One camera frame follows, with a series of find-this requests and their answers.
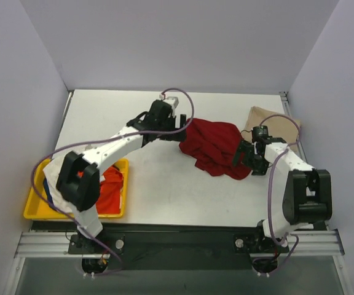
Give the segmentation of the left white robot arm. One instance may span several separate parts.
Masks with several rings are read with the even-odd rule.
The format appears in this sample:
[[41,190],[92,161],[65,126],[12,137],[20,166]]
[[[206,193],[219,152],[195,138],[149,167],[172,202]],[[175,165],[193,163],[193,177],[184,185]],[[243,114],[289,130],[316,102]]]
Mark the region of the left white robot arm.
[[180,115],[180,128],[176,127],[177,106],[177,97],[155,100],[149,111],[128,121],[110,143],[80,154],[71,151],[65,155],[56,189],[68,202],[77,230],[85,238],[93,239],[103,230],[95,204],[100,197],[100,177],[107,169],[155,140],[182,142],[186,139],[184,114]]

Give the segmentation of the dark red t shirt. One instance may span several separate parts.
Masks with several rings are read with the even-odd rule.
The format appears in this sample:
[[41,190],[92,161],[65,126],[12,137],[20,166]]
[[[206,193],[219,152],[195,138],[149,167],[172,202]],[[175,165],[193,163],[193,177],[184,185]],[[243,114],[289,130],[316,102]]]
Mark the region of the dark red t shirt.
[[213,177],[227,175],[245,179],[251,169],[242,163],[232,164],[243,137],[231,123],[194,118],[186,128],[186,139],[179,144],[181,152],[193,157],[195,166]]

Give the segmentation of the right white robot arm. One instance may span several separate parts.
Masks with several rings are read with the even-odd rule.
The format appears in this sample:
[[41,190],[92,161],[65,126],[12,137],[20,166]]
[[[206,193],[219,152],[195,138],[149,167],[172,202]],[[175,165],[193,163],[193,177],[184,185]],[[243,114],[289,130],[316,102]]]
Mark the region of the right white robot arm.
[[[283,138],[269,135],[268,127],[251,129],[251,142],[241,140],[232,165],[242,163],[253,176],[270,173],[267,189],[267,218],[262,221],[264,235],[284,246],[294,230],[327,221],[332,217],[331,175],[302,160]],[[286,177],[279,205],[273,203],[276,172]]]

